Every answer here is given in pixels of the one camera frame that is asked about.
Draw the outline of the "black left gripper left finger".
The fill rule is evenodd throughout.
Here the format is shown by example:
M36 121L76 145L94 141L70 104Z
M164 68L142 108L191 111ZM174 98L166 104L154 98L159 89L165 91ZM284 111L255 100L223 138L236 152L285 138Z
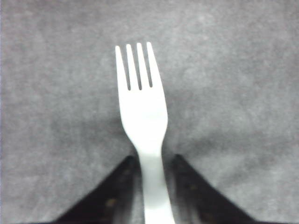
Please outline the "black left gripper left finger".
M56 224L128 224L133 204L135 158L127 156L93 191Z

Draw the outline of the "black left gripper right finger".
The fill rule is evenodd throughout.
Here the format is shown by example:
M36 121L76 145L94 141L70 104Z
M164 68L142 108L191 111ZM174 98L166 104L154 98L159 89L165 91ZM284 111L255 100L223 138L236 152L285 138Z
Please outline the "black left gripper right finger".
M179 217L188 224L253 224L254 218L211 186L187 161L172 160Z

